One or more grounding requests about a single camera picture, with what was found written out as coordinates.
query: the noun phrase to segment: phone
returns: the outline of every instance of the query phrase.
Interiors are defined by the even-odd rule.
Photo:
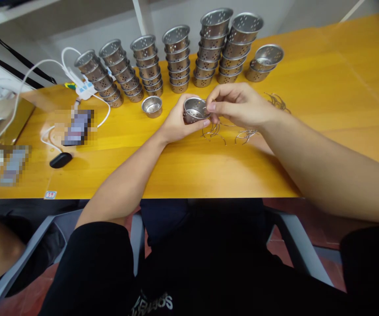
[[[63,146],[84,145],[88,137],[88,127],[94,118],[94,110],[77,110],[72,118],[71,126],[65,133]]]

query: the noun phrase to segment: forearm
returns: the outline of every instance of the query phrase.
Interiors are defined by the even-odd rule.
[[[260,132],[304,196],[321,210],[379,222],[379,163],[283,112]]]
[[[84,208],[76,227],[96,221],[112,221],[132,213],[166,143],[154,134],[99,187]]]

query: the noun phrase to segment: black shirt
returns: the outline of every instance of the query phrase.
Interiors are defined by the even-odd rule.
[[[153,249],[134,277],[128,231],[83,225],[69,240],[40,315],[379,311],[379,227],[341,243],[352,295],[285,266],[253,234],[228,219],[188,223]]]

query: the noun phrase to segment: black sleeve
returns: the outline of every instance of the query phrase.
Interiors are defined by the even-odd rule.
[[[125,227],[97,222],[77,228],[59,263],[39,315],[98,315],[116,302],[125,306],[134,279]]]
[[[369,307],[379,306],[379,226],[348,234],[340,243],[349,296]]]

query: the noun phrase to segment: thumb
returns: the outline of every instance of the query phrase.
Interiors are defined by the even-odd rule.
[[[187,125],[187,130],[189,131],[189,133],[194,133],[200,129],[206,128],[208,125],[210,125],[210,120],[205,119],[205,120]]]
[[[231,102],[211,102],[207,105],[207,111],[218,115],[235,116],[239,111],[239,106]]]

